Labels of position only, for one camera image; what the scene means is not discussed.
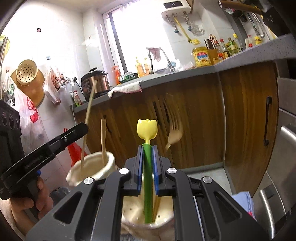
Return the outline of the person's left hand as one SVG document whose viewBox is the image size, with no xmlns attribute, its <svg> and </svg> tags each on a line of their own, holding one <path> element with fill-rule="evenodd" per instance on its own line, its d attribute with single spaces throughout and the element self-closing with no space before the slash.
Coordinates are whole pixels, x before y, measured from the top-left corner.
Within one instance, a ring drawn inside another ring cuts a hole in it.
<svg viewBox="0 0 296 241">
<path fill-rule="evenodd" d="M 39 190 L 35 201 L 28 197 L 12 197 L 10 199 L 11 213 L 16 227 L 24 236 L 26 236 L 29 230 L 35 225 L 35 223 L 26 214 L 25 210 L 35 206 L 38 210 L 38 219 L 42 219 L 53 208 L 53 200 L 49 196 L 49 189 L 41 177 L 38 177 L 37 179 L 37 187 Z"/>
</svg>

